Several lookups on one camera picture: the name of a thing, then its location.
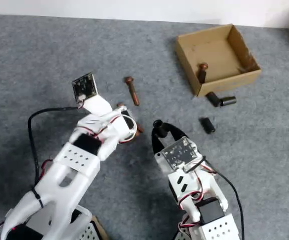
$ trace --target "perforated white plate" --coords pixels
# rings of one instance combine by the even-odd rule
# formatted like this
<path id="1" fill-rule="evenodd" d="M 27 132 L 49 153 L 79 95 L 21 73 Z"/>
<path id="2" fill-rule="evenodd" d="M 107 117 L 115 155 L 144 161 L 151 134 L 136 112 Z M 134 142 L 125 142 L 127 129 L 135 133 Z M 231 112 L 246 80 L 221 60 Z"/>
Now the perforated white plate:
<path id="1" fill-rule="evenodd" d="M 178 231 L 177 235 L 173 240 L 190 240 L 190 238 L 187 235 Z"/>
<path id="2" fill-rule="evenodd" d="M 98 231 L 95 229 L 95 225 L 95 222 L 91 221 L 76 240 L 102 240 L 101 236 L 98 235 Z"/>

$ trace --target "open cardboard box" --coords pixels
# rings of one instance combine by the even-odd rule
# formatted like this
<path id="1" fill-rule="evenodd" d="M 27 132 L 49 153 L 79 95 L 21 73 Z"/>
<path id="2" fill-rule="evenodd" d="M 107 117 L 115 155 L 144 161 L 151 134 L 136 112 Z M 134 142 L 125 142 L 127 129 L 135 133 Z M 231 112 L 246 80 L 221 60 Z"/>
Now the open cardboard box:
<path id="1" fill-rule="evenodd" d="M 198 97 L 253 83 L 261 73 L 243 37 L 232 24 L 178 36 L 176 53 Z M 197 78 L 201 63 L 208 64 L 202 84 Z"/>

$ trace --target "gray carpet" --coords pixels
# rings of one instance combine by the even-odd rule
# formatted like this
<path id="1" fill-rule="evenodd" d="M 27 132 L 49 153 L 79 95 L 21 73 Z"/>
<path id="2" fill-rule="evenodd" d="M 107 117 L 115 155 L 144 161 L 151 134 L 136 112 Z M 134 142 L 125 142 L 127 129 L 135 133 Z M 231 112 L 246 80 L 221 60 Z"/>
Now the gray carpet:
<path id="1" fill-rule="evenodd" d="M 113 240 L 169 240 L 181 212 L 153 158 L 155 119 L 186 132 L 236 186 L 246 240 L 289 240 L 289 30 L 238 29 L 263 69 L 255 84 L 223 92 L 237 104 L 214 108 L 194 98 L 174 52 L 175 37 L 210 28 L 193 23 L 0 15 L 0 221 L 34 180 L 27 119 L 74 106 L 71 81 L 93 71 L 112 106 L 124 102 L 145 128 L 101 165 L 81 205 Z M 133 76 L 141 105 L 123 77 Z M 33 123 L 40 162 L 54 157 L 85 112 L 47 113 Z M 216 132 L 204 133 L 200 117 Z M 240 227 L 234 193 L 220 187 Z"/>

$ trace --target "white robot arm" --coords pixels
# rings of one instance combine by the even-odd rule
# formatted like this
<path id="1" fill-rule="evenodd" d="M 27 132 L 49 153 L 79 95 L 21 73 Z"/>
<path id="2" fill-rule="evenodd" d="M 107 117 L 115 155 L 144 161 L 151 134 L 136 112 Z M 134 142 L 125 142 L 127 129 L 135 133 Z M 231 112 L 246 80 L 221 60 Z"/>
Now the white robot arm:
<path id="1" fill-rule="evenodd" d="M 154 157 L 169 179 L 175 201 L 186 212 L 178 224 L 182 237 L 175 239 L 240 240 L 232 214 L 226 213 L 228 201 L 214 178 L 217 172 L 197 145 L 169 123 L 156 120 L 153 126 Z M 164 147 L 159 138 L 165 138 L 168 132 L 175 142 Z"/>
<path id="2" fill-rule="evenodd" d="M 113 110 L 98 92 L 83 99 L 83 107 L 91 114 L 78 121 L 46 174 L 7 213 L 0 240 L 6 240 L 23 223 L 40 233 L 43 240 L 75 240 L 89 223 L 91 213 L 78 203 L 99 172 L 101 161 L 110 156 L 117 144 L 135 136 L 137 124 L 124 114 L 125 106 Z M 63 186 L 64 180 L 70 183 Z M 71 222 L 77 208 L 84 214 Z"/>

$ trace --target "bolt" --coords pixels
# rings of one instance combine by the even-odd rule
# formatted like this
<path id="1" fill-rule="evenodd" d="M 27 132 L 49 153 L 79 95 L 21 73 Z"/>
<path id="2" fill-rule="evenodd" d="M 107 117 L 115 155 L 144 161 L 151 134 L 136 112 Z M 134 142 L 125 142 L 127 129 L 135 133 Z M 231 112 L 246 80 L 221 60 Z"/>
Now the bolt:
<path id="1" fill-rule="evenodd" d="M 204 84 L 206 81 L 206 70 L 208 69 L 208 64 L 203 62 L 199 65 L 198 80 L 201 84 Z"/>
<path id="2" fill-rule="evenodd" d="M 139 106 L 140 105 L 139 98 L 137 96 L 136 89 L 133 83 L 134 78 L 131 76 L 127 76 L 124 81 L 129 87 L 129 91 L 130 91 L 134 105 Z"/>

